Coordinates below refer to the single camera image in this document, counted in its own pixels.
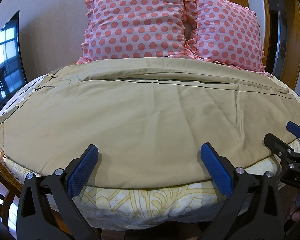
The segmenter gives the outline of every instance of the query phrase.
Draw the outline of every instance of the silver bolt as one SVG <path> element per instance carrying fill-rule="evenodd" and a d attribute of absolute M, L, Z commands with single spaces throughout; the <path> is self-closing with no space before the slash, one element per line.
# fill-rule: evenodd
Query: silver bolt
<path fill-rule="evenodd" d="M 244 168 L 242 168 L 242 167 L 236 168 L 235 171 L 236 171 L 238 174 L 244 174 Z"/>
<path fill-rule="evenodd" d="M 33 175 L 34 175 L 34 174 L 33 174 L 32 172 L 28 173 L 28 174 L 27 174 L 27 179 L 31 179 L 31 178 L 33 177 Z"/>
<path fill-rule="evenodd" d="M 273 173 L 271 171 L 267 171 L 266 172 L 266 175 L 269 177 L 269 178 L 272 178 L 273 177 Z"/>
<path fill-rule="evenodd" d="M 57 176 L 60 176 L 63 173 L 63 169 L 57 169 L 54 174 L 56 174 Z"/>

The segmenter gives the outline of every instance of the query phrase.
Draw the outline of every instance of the window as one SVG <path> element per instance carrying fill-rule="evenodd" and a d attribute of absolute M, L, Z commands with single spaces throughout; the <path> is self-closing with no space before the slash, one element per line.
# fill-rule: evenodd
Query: window
<path fill-rule="evenodd" d="M 0 66 L 17 55 L 16 28 L 0 32 Z"/>

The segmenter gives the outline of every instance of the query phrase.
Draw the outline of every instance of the television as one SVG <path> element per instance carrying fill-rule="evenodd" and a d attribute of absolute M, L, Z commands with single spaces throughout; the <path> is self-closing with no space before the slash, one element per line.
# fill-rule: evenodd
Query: television
<path fill-rule="evenodd" d="M 19 45 L 19 11 L 0 31 L 0 110 L 26 83 Z"/>

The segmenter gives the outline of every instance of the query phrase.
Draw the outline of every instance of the polka dot pillow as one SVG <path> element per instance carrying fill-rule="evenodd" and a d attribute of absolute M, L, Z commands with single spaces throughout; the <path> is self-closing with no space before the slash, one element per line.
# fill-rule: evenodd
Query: polka dot pillow
<path fill-rule="evenodd" d="M 79 63 L 191 54 L 184 0 L 86 0 L 89 27 Z"/>
<path fill-rule="evenodd" d="M 253 11 L 227 0 L 185 0 L 185 7 L 195 57 L 268 75 Z"/>

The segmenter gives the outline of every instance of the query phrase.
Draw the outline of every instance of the blue textured pad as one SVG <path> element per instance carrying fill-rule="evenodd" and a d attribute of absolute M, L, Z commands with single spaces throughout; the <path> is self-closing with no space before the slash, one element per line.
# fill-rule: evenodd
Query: blue textured pad
<path fill-rule="evenodd" d="M 295 136 L 297 136 L 298 138 L 300 138 L 300 126 L 296 125 L 295 123 L 293 122 L 288 122 L 287 123 L 287 130 L 294 134 Z"/>
<path fill-rule="evenodd" d="M 219 192 L 230 198 L 233 190 L 232 179 L 206 143 L 201 146 L 201 159 L 217 185 Z"/>
<path fill-rule="evenodd" d="M 69 177 L 67 181 L 67 195 L 70 198 L 79 195 L 83 186 L 87 184 L 91 172 L 98 161 L 98 153 L 98 148 L 93 145 Z"/>

